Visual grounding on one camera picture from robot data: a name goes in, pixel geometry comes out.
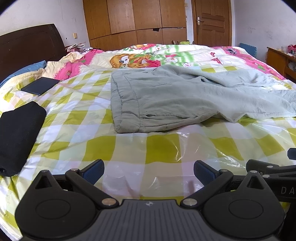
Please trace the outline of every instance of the black folded fabric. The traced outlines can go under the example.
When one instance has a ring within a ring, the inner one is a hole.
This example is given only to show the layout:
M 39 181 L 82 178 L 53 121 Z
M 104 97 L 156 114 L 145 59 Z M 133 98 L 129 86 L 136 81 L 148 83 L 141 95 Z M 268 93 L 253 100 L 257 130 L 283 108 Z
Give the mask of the black folded fabric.
M 0 175 L 11 177 L 25 165 L 38 133 L 44 123 L 46 110 L 30 102 L 0 118 Z

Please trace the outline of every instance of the pillow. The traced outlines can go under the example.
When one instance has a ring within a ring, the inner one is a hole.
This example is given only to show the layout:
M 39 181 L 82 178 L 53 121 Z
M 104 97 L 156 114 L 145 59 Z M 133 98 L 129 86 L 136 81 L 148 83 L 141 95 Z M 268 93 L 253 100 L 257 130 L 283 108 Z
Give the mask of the pillow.
M 46 61 L 43 60 L 41 62 L 38 62 L 38 63 L 35 63 L 35 64 L 31 64 L 31 65 L 28 65 L 16 72 L 14 72 L 13 74 L 11 74 L 10 76 L 8 76 L 5 80 L 1 81 L 0 80 L 0 88 L 8 81 L 10 80 L 12 77 L 14 76 L 17 76 L 17 75 L 20 75 L 20 74 L 24 74 L 24 73 L 27 73 L 27 72 L 31 72 L 31 71 L 36 71 L 40 68 L 44 68 L 46 66 Z

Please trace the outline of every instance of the folded gray blanket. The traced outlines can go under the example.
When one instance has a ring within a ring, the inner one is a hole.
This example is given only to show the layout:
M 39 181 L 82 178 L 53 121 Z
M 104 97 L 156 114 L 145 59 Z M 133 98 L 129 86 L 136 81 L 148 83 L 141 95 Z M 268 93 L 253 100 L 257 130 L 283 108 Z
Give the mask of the folded gray blanket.
M 296 116 L 296 91 L 257 70 L 207 73 L 173 65 L 112 73 L 111 109 L 118 133 L 165 131 L 220 114 L 263 119 Z

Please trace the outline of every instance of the black tablet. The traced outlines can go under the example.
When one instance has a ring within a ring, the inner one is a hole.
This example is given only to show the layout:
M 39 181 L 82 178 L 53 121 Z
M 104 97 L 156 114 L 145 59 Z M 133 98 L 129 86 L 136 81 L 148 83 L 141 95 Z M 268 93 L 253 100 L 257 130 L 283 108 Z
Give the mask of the black tablet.
M 42 95 L 46 91 L 54 87 L 58 82 L 59 80 L 41 77 L 33 81 L 32 83 L 26 85 L 25 87 L 21 88 L 20 90 L 34 95 Z

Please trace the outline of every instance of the checkered bedsheet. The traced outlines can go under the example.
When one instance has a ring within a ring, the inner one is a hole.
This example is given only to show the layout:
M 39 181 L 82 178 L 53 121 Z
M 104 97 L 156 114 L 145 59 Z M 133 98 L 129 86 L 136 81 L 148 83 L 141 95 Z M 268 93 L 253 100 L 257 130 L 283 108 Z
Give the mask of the checkered bedsheet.
M 215 67 L 204 65 L 201 69 L 213 71 Z M 35 80 L 29 76 L 3 97 L 12 109 L 36 101 L 47 111 L 21 173 L 12 178 L 0 177 L 0 225 L 15 239 L 21 237 L 14 219 L 15 209 L 43 169 L 62 174 L 100 158 L 105 163 L 105 173 L 96 186 L 109 195 L 119 200 L 180 201 L 202 187 L 193 174 L 196 160 L 236 175 L 246 174 L 249 159 L 296 164 L 287 158 L 287 150 L 296 145 L 295 118 L 259 121 L 244 117 L 238 123 L 211 118 L 161 133 L 117 134 L 110 109 L 112 71 L 85 66 L 80 75 L 37 97 L 19 91 Z M 285 80 L 282 86 L 294 85 Z

